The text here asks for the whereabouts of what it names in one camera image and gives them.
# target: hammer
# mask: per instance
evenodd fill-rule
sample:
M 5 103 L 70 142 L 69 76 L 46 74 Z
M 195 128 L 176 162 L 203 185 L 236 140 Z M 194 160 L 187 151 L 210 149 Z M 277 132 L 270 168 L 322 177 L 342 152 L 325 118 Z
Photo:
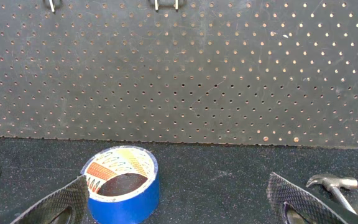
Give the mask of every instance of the hammer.
M 313 184 L 322 184 L 324 188 L 331 192 L 336 200 L 343 205 L 346 209 L 356 214 L 356 211 L 351 207 L 346 198 L 342 195 L 339 190 L 341 187 L 345 189 L 356 189 L 358 186 L 357 180 L 353 177 L 336 177 L 332 174 L 318 174 L 310 177 L 306 183 L 306 187 L 309 187 Z

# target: hammer handle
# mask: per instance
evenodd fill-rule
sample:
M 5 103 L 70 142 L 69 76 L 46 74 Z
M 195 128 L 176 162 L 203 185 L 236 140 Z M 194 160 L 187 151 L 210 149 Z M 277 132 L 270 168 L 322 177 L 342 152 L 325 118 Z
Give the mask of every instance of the hammer handle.
M 332 187 L 331 193 L 334 195 L 336 200 L 338 200 L 338 202 L 343 205 L 343 207 L 356 214 L 356 211 L 351 207 L 345 196 L 343 196 L 341 190 L 339 190 L 337 187 Z

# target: printed label inside tape roll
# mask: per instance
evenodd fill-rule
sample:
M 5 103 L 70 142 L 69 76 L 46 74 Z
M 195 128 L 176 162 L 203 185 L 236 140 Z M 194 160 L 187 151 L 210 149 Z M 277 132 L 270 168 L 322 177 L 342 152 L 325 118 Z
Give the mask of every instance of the printed label inside tape roll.
M 103 151 L 85 167 L 89 196 L 102 202 L 120 202 L 143 192 L 155 180 L 155 167 L 147 151 L 136 147 L 116 147 Z M 98 194 L 109 180 L 122 174 L 139 174 L 147 180 L 137 189 L 118 196 Z

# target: speckled black surface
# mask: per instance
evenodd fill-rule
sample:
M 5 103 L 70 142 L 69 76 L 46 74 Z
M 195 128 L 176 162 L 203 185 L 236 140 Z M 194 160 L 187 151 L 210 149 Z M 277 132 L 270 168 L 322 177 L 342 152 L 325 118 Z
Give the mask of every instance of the speckled black surface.
M 79 174 L 97 152 L 122 142 L 0 139 L 0 214 Z M 297 184 L 330 172 L 358 179 L 358 150 L 132 143 L 154 154 L 161 199 L 144 223 L 272 223 L 269 173 Z M 316 186 L 325 197 L 330 197 Z M 344 192 L 358 212 L 358 189 Z M 86 214 L 83 223 L 94 223 Z

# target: blue tape roll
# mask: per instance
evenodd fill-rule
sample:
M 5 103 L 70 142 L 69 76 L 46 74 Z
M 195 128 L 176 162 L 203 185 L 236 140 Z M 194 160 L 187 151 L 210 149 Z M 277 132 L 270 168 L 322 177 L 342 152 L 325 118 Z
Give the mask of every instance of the blue tape roll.
M 88 180 L 89 210 L 100 224 L 140 223 L 157 208 L 160 193 L 157 160 L 151 152 L 141 147 L 118 146 L 106 149 L 92 157 L 81 173 Z M 138 189 L 125 195 L 108 197 L 97 194 L 103 185 L 98 184 L 98 181 L 108 181 L 113 173 L 116 176 L 125 173 L 146 174 L 148 179 Z

